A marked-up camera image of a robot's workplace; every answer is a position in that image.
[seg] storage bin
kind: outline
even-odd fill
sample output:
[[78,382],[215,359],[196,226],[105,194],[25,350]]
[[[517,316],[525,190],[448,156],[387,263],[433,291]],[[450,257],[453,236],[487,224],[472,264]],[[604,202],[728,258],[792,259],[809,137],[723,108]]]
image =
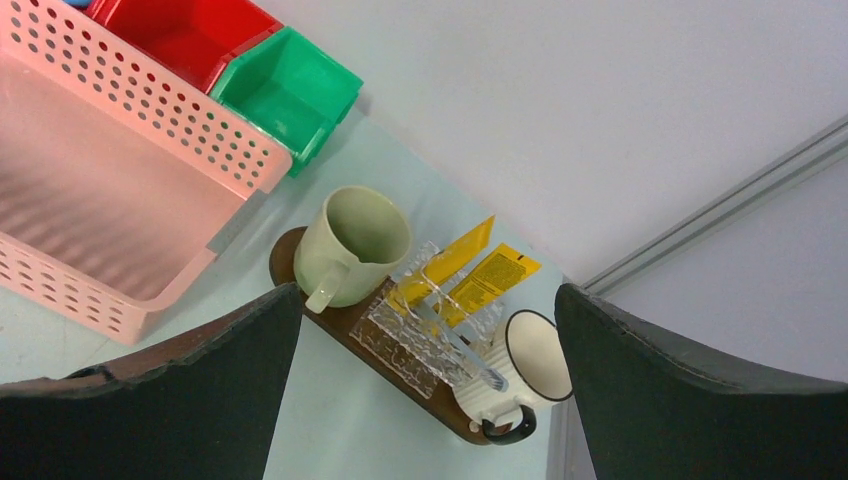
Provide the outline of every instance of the storage bin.
[[353,107],[362,80],[286,27],[230,62],[210,96],[292,151],[296,176]]
[[282,24],[247,0],[94,0],[86,13],[203,93]]
[[288,151],[60,0],[2,0],[0,25],[0,285],[135,343]]

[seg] green plastic bin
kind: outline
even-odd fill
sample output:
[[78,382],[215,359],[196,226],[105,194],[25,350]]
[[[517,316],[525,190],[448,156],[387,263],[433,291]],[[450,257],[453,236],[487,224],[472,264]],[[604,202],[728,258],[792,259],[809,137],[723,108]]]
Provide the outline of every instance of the green plastic bin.
[[362,80],[291,27],[230,62],[210,96],[292,152],[294,177],[353,107]]

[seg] cup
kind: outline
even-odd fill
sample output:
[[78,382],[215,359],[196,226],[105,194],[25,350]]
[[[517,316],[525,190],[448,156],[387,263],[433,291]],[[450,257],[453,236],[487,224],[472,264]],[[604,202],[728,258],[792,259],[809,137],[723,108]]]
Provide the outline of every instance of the cup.
[[380,192],[342,187],[327,197],[294,254],[306,308],[347,307],[364,300],[406,258],[412,230]]
[[[478,375],[453,389],[460,408],[486,438],[509,445],[536,430],[536,412],[562,402],[572,394],[568,365],[556,326],[532,310],[520,310],[498,325],[483,361],[509,382],[505,392],[489,387]],[[499,433],[499,427],[513,424]]]

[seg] wooden tray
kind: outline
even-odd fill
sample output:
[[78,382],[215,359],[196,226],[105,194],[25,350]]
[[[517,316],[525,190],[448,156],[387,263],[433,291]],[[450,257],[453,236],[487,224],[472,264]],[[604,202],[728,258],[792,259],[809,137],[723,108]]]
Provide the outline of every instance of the wooden tray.
[[[300,243],[304,231],[306,231],[306,227],[289,230],[277,240],[273,250],[271,250],[269,267],[274,285],[295,281],[294,251]],[[362,318],[365,310],[377,297],[378,292],[382,290],[382,287],[378,288],[364,301],[351,307],[328,308],[320,315],[304,309],[304,314],[460,438],[475,445],[491,445],[483,436],[482,431],[471,431],[469,428],[471,419],[459,408],[451,388],[446,383],[439,380],[433,395],[430,398],[424,398],[413,387],[404,382],[400,376],[384,365],[379,358],[350,336],[350,331],[356,325],[356,322]],[[301,292],[301,297],[306,301],[306,295],[303,292]],[[412,354],[410,354],[410,357],[412,361],[417,361],[412,358]],[[509,425],[507,425],[503,427],[503,430],[508,431],[509,428]]]

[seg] yellow packet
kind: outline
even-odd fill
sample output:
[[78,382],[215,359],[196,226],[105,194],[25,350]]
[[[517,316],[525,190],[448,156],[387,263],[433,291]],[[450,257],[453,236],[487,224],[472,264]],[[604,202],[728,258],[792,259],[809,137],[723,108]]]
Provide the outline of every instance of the yellow packet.
[[448,293],[461,310],[446,302],[439,313],[456,327],[540,268],[541,263],[502,243]]

